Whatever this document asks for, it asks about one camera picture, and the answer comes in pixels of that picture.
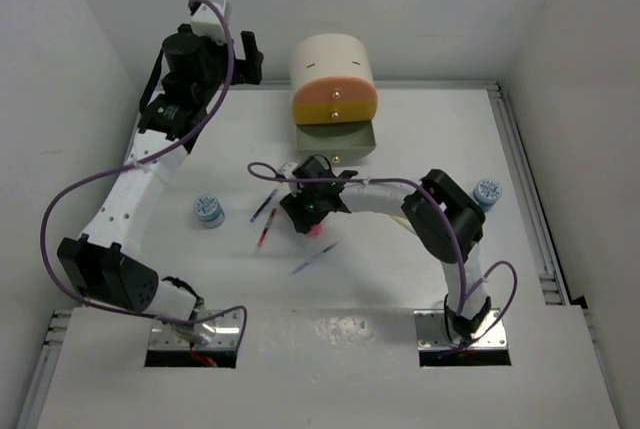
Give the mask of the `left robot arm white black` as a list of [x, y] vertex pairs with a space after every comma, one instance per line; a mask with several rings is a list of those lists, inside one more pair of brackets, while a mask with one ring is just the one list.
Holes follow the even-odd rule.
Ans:
[[195, 142], [187, 134], [220, 106], [225, 83], [262, 80], [263, 53], [251, 31], [244, 58], [192, 24], [164, 39], [139, 103], [140, 117], [120, 173], [99, 211], [57, 257], [76, 293], [135, 314], [190, 320], [201, 300], [175, 278], [160, 278], [137, 257], [154, 207]]

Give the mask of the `pink glue stick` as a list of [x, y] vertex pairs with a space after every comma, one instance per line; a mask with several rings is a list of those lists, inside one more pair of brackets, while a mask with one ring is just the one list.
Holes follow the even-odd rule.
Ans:
[[314, 224], [310, 231], [308, 232], [308, 236], [312, 238], [318, 238], [323, 232], [323, 227], [321, 223]]

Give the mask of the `cream three-drawer storage cabinet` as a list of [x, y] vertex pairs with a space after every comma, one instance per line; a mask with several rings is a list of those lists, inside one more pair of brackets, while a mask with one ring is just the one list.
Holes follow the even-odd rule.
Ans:
[[376, 148], [378, 94], [358, 38], [339, 33], [306, 38], [292, 52], [289, 76], [299, 154], [355, 165]]

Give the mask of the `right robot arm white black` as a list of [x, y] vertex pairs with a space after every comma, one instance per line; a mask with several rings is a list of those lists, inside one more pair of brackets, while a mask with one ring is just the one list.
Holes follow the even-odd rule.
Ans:
[[280, 205], [301, 234], [312, 232], [331, 213], [406, 220], [442, 265], [447, 322], [461, 340], [471, 340], [491, 308], [491, 298], [481, 287], [479, 242], [486, 220], [482, 209], [442, 170], [433, 169], [420, 181], [357, 175], [352, 170], [336, 175], [319, 156], [288, 163], [276, 171], [276, 178], [289, 186]]

